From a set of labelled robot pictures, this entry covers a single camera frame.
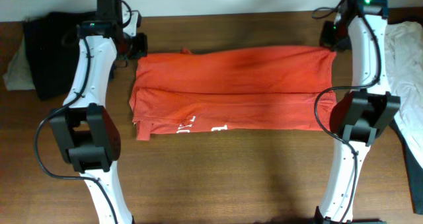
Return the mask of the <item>red t-shirt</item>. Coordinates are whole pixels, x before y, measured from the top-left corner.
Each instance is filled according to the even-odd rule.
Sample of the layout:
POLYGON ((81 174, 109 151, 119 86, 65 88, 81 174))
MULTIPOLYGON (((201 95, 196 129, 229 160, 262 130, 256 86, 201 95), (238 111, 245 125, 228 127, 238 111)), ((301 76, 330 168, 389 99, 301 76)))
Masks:
POLYGON ((336 103, 330 90, 335 57, 311 46, 149 54, 138 62, 129 101, 136 137, 319 130, 336 103))

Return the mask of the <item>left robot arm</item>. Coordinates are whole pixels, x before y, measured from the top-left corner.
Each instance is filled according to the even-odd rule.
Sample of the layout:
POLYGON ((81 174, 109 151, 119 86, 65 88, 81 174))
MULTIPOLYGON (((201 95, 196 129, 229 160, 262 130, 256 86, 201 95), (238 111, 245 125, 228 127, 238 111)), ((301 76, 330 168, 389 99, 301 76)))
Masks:
POLYGON ((96 0, 92 20, 77 26, 79 60, 61 108, 45 119, 65 163, 89 189, 100 223, 133 223, 118 178, 120 134, 106 111, 106 91, 117 59, 139 59, 148 51, 138 33, 141 15, 124 0, 96 0))

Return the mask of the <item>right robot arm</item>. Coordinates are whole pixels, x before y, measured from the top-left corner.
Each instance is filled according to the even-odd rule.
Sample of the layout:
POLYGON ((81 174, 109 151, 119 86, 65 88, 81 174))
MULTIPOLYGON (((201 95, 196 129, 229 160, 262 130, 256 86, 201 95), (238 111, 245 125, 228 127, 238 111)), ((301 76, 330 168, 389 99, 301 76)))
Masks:
POLYGON ((393 121, 401 99, 391 94, 385 69, 387 0, 340 0, 328 12, 336 17, 324 23, 319 44, 333 52, 352 51, 352 83, 325 89, 318 95, 322 98, 332 91, 346 91, 332 109, 329 125, 317 122, 334 138, 334 157, 313 222, 352 223, 363 162, 375 140, 393 121))

